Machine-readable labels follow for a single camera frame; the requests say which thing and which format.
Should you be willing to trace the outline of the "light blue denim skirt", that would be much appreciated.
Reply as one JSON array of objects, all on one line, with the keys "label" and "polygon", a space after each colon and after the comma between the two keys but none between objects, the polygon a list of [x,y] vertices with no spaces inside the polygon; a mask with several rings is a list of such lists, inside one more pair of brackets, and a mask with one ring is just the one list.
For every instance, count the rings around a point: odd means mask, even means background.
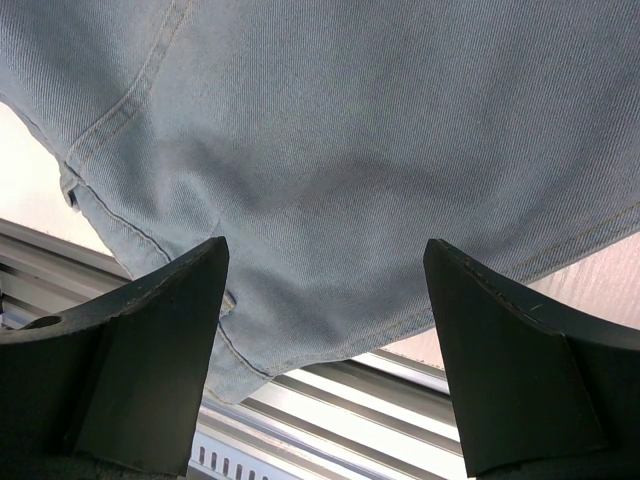
[{"label": "light blue denim skirt", "polygon": [[5,1],[1,100],[132,276],[226,239],[221,403],[639,229],[635,1]]}]

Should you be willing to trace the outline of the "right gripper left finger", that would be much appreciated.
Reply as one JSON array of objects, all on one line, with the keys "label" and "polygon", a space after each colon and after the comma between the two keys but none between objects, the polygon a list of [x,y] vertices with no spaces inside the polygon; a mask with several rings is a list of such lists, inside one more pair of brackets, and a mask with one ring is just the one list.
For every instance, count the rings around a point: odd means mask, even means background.
[{"label": "right gripper left finger", "polygon": [[1,334],[5,476],[183,476],[225,291],[209,239],[82,305]]}]

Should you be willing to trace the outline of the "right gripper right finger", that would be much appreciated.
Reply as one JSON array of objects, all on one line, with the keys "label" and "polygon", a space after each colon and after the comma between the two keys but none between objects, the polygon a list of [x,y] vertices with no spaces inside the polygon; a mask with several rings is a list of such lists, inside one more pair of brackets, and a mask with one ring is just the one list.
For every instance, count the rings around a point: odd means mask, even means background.
[{"label": "right gripper right finger", "polygon": [[423,261],[467,474],[637,476],[638,331],[442,240]]}]

